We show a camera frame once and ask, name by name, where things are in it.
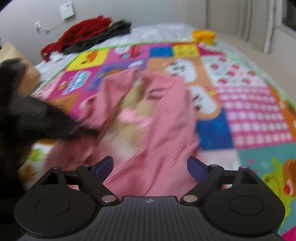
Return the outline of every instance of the red garment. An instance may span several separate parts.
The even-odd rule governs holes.
[[[111,18],[104,18],[103,16],[87,19],[75,24],[69,28],[56,43],[52,43],[44,47],[41,50],[41,55],[46,61],[48,61],[51,52],[62,52],[68,46],[71,46],[79,41],[89,39],[105,31],[110,24]]]

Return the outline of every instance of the ribbed pink fabric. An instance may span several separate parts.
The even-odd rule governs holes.
[[[95,164],[110,155],[115,165],[104,185],[120,198],[180,198],[196,185],[187,171],[187,159],[195,154],[198,146],[194,109],[189,90],[180,77],[136,69],[107,76],[99,93],[85,102],[82,110],[84,123],[98,129],[104,126],[139,76],[147,86],[144,99],[155,102],[156,106],[151,122],[138,143],[137,154],[129,160],[120,160],[106,141],[83,136],[57,143],[47,156],[47,169],[58,165],[64,170],[71,170],[84,163]]]

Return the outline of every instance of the window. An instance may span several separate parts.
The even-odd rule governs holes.
[[[283,23],[296,31],[296,0],[284,0]]]

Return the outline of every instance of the white wall device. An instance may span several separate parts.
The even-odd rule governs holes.
[[[72,2],[68,2],[63,6],[60,6],[59,11],[61,13],[62,19],[67,19],[69,17],[72,17],[75,14]]]

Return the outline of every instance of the blue square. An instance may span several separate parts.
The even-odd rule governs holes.
[[[150,49],[150,58],[153,57],[172,57],[173,51],[171,47],[159,47]]]
[[[213,120],[197,121],[196,131],[203,150],[233,148],[231,134],[222,108],[220,115]]]

